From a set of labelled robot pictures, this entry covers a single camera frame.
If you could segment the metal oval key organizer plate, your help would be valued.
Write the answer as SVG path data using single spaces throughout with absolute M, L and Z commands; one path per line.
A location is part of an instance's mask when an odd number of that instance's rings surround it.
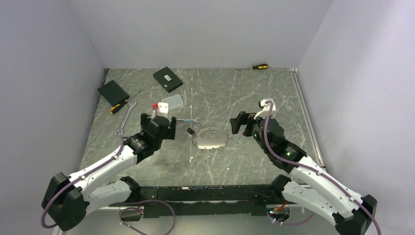
M 225 147 L 230 138 L 230 134 L 219 127 L 205 127 L 194 136 L 192 143 L 201 150 L 214 150 Z

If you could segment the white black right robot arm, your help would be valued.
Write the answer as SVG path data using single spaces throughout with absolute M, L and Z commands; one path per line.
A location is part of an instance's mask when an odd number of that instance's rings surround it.
M 231 132 L 253 137 L 270 161 L 288 176 L 279 175 L 270 184 L 270 198 L 301 205 L 326 219 L 341 235 L 363 235 L 374 218 L 377 200 L 362 196 L 325 172 L 307 153 L 284 136 L 284 129 L 273 119 L 254 118 L 240 112 L 230 119 Z

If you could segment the silver key with black tag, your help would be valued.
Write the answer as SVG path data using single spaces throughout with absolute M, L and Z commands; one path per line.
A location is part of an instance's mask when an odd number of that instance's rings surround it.
M 186 132 L 187 132 L 187 135 L 189 136 L 189 138 L 193 138 L 193 137 L 196 136 L 196 132 L 191 128 L 187 128 Z

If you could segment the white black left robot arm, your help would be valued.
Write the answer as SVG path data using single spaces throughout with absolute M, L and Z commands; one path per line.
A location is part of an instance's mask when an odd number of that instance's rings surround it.
M 68 231 L 86 215 L 106 205 L 123 202 L 133 206 L 140 201 L 141 188 L 131 177 L 123 177 L 112 186 L 102 184 L 112 175 L 131 168 L 152 156 L 163 140 L 175 138 L 177 119 L 141 115 L 141 132 L 120 137 L 112 153 L 91 166 L 65 175 L 55 174 L 49 181 L 41 206 L 41 226 Z

